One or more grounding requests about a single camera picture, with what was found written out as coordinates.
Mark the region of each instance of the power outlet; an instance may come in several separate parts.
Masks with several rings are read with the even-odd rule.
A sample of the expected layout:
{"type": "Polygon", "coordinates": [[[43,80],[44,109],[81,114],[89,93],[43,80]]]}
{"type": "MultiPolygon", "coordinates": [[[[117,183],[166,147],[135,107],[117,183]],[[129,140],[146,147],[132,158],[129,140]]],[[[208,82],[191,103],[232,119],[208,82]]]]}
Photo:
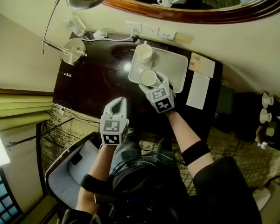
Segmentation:
{"type": "Polygon", "coordinates": [[[126,21],[126,28],[130,33],[139,33],[142,31],[141,23],[126,21]]]}
{"type": "Polygon", "coordinates": [[[169,31],[169,30],[164,30],[164,29],[160,29],[159,31],[159,36],[166,38],[168,40],[174,40],[176,32],[174,31],[169,31]]]}
{"type": "Polygon", "coordinates": [[[142,24],[142,32],[150,35],[158,35],[159,27],[151,26],[149,24],[142,24]]]}

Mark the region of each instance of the window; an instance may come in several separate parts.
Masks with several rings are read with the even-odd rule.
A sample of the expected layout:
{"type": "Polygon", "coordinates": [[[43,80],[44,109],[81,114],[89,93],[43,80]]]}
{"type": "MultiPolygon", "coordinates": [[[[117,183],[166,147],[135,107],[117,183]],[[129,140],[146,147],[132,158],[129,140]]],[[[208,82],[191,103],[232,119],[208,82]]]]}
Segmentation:
{"type": "Polygon", "coordinates": [[[12,223],[22,211],[14,199],[9,185],[0,168],[0,224],[12,223]]]}

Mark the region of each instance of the round metal lamp base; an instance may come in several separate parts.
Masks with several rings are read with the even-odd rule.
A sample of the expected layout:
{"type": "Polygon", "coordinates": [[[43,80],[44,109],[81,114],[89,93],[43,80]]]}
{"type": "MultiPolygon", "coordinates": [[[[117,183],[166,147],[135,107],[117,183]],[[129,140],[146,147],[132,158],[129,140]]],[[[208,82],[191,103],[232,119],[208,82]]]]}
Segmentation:
{"type": "Polygon", "coordinates": [[[86,46],[79,38],[73,38],[65,44],[64,50],[67,53],[62,54],[63,61],[67,64],[74,65],[85,56],[86,46]]]}

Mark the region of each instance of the oval mirror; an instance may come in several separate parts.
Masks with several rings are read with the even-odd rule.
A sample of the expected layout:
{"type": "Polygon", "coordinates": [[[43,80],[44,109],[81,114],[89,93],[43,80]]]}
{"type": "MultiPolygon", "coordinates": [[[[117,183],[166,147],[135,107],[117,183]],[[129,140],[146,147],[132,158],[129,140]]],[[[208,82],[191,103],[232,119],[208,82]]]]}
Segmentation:
{"type": "Polygon", "coordinates": [[[280,0],[105,0],[104,4],[143,16],[204,24],[251,21],[280,11],[280,0]]]}

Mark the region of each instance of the black armband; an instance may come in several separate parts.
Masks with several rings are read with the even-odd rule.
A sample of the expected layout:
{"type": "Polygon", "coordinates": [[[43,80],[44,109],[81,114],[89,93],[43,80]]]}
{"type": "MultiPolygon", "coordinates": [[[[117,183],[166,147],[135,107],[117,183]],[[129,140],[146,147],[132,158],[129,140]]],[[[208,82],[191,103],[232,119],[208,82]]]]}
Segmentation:
{"type": "Polygon", "coordinates": [[[111,189],[109,182],[101,181],[90,176],[89,174],[84,176],[80,186],[85,190],[96,194],[107,194],[111,189]]]}
{"type": "Polygon", "coordinates": [[[189,164],[209,152],[210,150],[207,145],[200,140],[183,151],[182,158],[185,161],[186,166],[188,166],[189,164]]]}

